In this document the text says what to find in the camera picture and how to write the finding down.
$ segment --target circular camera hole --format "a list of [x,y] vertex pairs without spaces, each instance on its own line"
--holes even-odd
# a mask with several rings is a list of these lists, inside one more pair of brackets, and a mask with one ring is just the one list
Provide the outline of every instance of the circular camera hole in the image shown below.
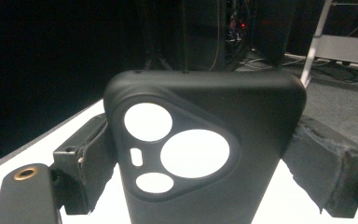
[[162,165],[173,175],[199,178],[218,171],[227,161],[229,145],[220,134],[188,130],[174,135],[161,150]]
[[124,124],[133,137],[153,142],[165,137],[171,131],[172,117],[160,105],[142,103],[132,106],[127,111]]

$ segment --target gray floor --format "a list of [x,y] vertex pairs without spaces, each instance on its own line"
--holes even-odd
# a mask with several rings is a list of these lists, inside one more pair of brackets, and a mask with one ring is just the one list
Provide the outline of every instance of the gray floor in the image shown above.
[[317,80],[311,82],[307,88],[308,100],[304,114],[358,144],[358,91],[346,89],[347,85],[356,84],[335,87],[318,83]]
[[[236,71],[249,72],[270,68],[270,65],[263,62],[250,65],[239,67]],[[299,77],[302,67],[284,66],[282,70]],[[338,81],[347,79],[348,72],[335,70],[334,75],[335,78],[331,78],[322,72],[312,71],[304,115],[319,120],[358,144],[358,83]]]

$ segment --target camera cutout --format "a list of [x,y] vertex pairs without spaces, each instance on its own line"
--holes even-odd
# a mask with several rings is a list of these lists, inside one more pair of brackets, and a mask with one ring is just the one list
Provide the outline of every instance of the camera cutout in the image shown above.
[[153,142],[162,139],[171,131],[172,117],[160,105],[142,103],[133,105],[127,111],[124,124],[133,137]]
[[200,178],[222,168],[228,155],[229,144],[222,135],[208,130],[188,130],[170,138],[160,158],[171,174]]
[[161,173],[147,173],[136,179],[139,189],[148,193],[164,193],[173,187],[173,180]]

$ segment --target black background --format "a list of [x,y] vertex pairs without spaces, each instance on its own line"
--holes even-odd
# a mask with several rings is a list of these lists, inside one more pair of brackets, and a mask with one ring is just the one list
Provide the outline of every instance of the black background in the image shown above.
[[0,158],[143,64],[132,1],[0,1]]

